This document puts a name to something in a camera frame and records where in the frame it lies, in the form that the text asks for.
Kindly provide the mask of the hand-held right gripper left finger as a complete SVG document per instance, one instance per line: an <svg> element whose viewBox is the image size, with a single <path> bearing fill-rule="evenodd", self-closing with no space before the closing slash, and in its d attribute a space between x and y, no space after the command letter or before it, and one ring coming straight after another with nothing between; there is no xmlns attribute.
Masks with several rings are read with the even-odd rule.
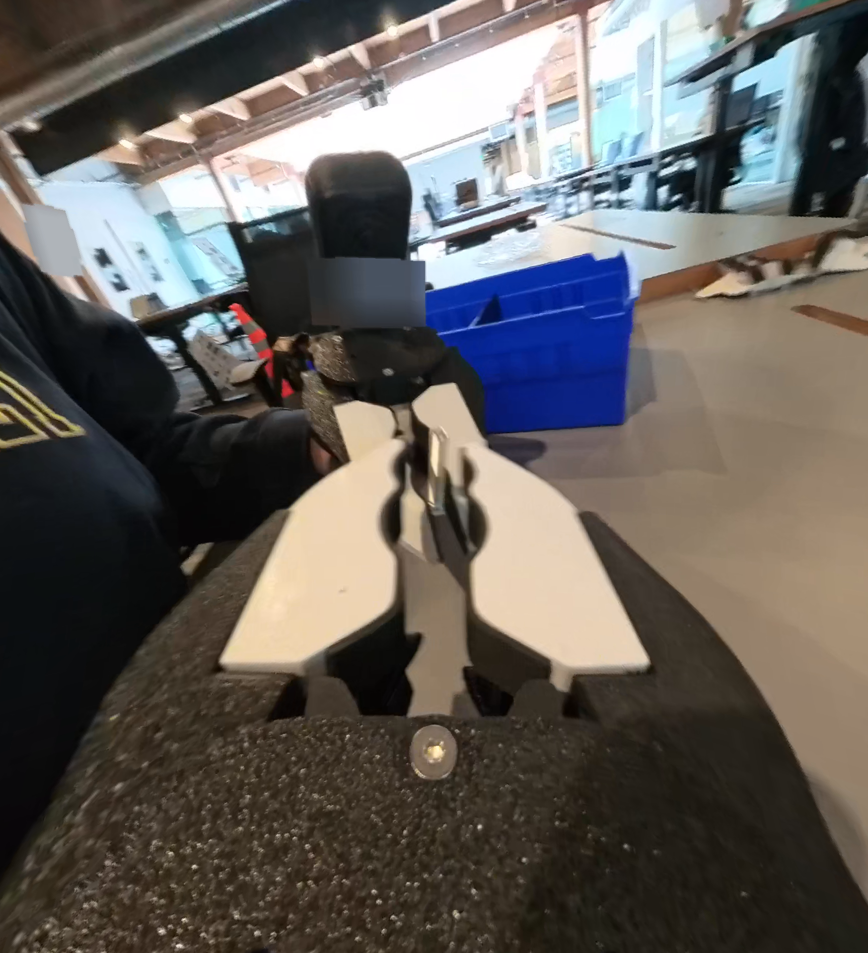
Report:
<svg viewBox="0 0 868 953"><path fill-rule="evenodd" d="M362 713L406 713L420 645L404 625L395 543L404 454L390 438L287 512L218 659L228 674L343 682Z"/></svg>

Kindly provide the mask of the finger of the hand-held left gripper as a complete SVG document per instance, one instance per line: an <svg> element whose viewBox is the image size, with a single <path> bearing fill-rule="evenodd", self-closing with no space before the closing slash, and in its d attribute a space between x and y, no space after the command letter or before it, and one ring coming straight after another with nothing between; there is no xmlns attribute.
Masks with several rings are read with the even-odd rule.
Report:
<svg viewBox="0 0 868 953"><path fill-rule="evenodd" d="M467 451L485 449L488 443L481 433L464 398L455 384L435 385L413 403L416 422L429 432L442 426L449 438L450 488L444 516L429 518L435 541L435 561L444 565L457 582L468 582L470 563L477 551L474 529L477 516L471 501L469 484L473 478Z"/></svg>
<svg viewBox="0 0 868 953"><path fill-rule="evenodd" d="M428 513L428 431L416 422L407 405L386 408L366 402L348 402L335 408L336 420L349 461L368 455L389 439L404 444L396 471L402 491L398 503L397 541L425 562L435 560L435 541Z"/></svg>

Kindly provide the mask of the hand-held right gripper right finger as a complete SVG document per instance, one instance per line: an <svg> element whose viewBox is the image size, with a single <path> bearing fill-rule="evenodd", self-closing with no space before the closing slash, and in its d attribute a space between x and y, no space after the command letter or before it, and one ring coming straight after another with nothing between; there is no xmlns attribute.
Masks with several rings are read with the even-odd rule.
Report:
<svg viewBox="0 0 868 953"><path fill-rule="evenodd" d="M469 659L514 696L545 678L646 672L650 657L579 511L556 488L488 447L464 447L471 526Z"/></svg>

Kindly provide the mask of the person's left forearm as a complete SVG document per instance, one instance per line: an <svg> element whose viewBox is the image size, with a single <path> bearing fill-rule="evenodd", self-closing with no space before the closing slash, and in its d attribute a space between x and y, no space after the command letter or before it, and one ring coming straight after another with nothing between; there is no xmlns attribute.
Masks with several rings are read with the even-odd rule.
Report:
<svg viewBox="0 0 868 953"><path fill-rule="evenodd" d="M113 314L106 325L96 417L154 479L179 546L241 541L321 478L303 411L179 411L177 384L138 328Z"/></svg>

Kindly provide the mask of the blue plastic storage bin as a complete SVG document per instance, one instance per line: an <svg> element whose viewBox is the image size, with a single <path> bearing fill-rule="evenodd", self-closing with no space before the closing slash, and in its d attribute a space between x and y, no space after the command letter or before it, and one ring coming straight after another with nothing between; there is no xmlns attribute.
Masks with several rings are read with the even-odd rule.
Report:
<svg viewBox="0 0 868 953"><path fill-rule="evenodd" d="M621 426L639 286L624 254L427 292L427 324L479 376L488 434Z"/></svg>

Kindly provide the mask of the orange traffic cone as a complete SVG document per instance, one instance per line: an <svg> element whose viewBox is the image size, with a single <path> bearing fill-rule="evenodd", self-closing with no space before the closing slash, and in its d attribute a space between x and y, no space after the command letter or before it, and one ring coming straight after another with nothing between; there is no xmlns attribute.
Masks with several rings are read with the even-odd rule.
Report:
<svg viewBox="0 0 868 953"><path fill-rule="evenodd" d="M255 352L254 360L233 366L229 372L229 384L232 386L251 384L267 406L273 408L287 406L286 400L291 399L295 392L291 384L285 381L283 371L277 366L275 353L264 330L242 305L233 302L228 310L237 318L240 329Z"/></svg>

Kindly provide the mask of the black mesh office chair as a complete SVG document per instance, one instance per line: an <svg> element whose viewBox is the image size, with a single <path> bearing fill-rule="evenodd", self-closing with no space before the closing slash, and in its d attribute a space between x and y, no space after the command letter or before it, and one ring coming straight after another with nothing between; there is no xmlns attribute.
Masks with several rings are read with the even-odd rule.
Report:
<svg viewBox="0 0 868 953"><path fill-rule="evenodd" d="M279 339L311 328L309 263L318 249L309 210L289 209L249 222L230 223L228 229L251 296L245 310L264 330L276 352ZM292 388L295 393L286 400L286 407L297 409L300 396Z"/></svg>

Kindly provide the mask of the group of background office desks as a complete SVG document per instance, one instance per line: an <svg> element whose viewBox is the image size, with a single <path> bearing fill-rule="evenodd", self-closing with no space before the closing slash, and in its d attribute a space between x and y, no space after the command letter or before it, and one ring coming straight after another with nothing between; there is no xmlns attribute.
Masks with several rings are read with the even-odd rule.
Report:
<svg viewBox="0 0 868 953"><path fill-rule="evenodd" d="M627 158L617 158L613 162L598 163L567 173L559 173L547 180L536 183L537 187L560 187L575 185L578 195L597 191L608 193L613 200L621 194L620 184L625 178L644 174L648 180L647 197L649 210L656 208L656 191L659 176L666 166L681 159L697 159L709 149L714 136L693 137L690 140L663 149L656 149ZM456 246L464 243L468 235L486 234L519 228L522 223L534 220L536 215L547 208L546 200L526 201L520 197L507 197L488 203L483 207L456 212L444 218L440 224L410 238L408 250L415 253L422 246L442 242Z"/></svg>

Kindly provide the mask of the dark background desk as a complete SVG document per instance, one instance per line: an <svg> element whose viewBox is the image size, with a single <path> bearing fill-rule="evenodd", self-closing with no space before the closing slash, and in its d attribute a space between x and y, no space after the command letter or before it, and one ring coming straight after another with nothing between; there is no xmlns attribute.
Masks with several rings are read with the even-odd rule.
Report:
<svg viewBox="0 0 868 953"><path fill-rule="evenodd" d="M174 307L164 307L157 294L152 293L133 299L131 309L136 326L150 340L168 341L175 349L176 358L156 346L154 350L163 362L175 373L185 368L202 389L202 403L193 406L193 411L208 411L230 403L241 403L248 394L239 392L234 385L218 385L191 352L191 344L197 335L203 334L220 344L224 351L231 351L234 342L247 337L229 308L239 304L248 308L251 296L245 281L213 292L196 301Z"/></svg>

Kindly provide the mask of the white black crumpled fabric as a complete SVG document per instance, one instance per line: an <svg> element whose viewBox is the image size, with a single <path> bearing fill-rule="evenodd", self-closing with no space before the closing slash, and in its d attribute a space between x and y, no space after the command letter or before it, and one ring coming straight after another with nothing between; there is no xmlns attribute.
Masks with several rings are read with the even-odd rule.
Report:
<svg viewBox="0 0 868 953"><path fill-rule="evenodd" d="M825 275L868 271L868 235L830 232L801 256L737 256L718 262L716 267L718 276L695 292L697 300L737 299L777 291Z"/></svg>

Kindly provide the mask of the black standing desk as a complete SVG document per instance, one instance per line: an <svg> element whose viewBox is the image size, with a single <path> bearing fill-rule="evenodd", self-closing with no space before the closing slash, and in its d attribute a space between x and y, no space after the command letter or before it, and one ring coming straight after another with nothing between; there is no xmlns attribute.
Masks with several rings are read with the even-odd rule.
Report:
<svg viewBox="0 0 868 953"><path fill-rule="evenodd" d="M868 2L818 2L788 10L745 30L717 52L669 81L684 94L711 88L709 139L699 152L704 180L698 208L717 212L726 188L726 153L738 131L726 114L733 78L772 59L787 44L815 36L803 90L799 164L789 201L791 216L844 217L857 182L867 173L859 62L868 54Z"/></svg>

